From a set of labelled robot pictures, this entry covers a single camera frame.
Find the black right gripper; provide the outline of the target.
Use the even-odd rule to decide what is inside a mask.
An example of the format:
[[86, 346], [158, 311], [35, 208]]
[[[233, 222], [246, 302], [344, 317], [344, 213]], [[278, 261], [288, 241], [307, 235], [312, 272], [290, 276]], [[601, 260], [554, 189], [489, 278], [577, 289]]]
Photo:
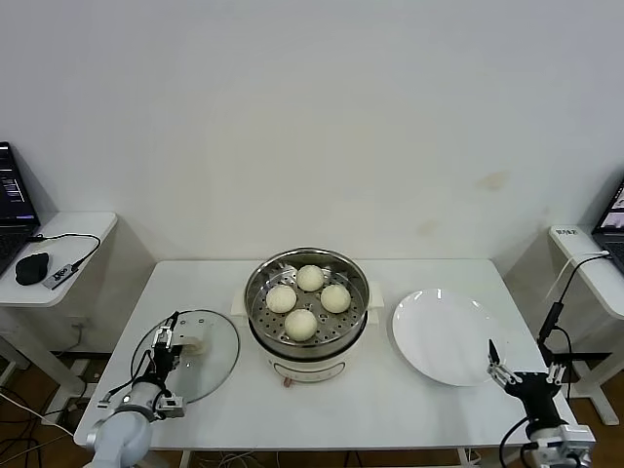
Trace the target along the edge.
[[566, 375], [566, 366], [553, 362], [548, 372], [513, 374], [501, 363], [492, 339], [488, 341], [487, 373], [504, 391], [521, 401], [530, 424], [561, 424], [554, 398], [559, 394]]

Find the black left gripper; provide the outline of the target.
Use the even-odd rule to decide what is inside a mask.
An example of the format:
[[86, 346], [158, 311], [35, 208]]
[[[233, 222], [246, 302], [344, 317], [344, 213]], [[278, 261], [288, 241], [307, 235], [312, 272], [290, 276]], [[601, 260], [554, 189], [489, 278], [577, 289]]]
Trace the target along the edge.
[[164, 383], [179, 362], [180, 346], [172, 346], [173, 330], [178, 312], [174, 312], [158, 327], [153, 338], [152, 374], [157, 382]]

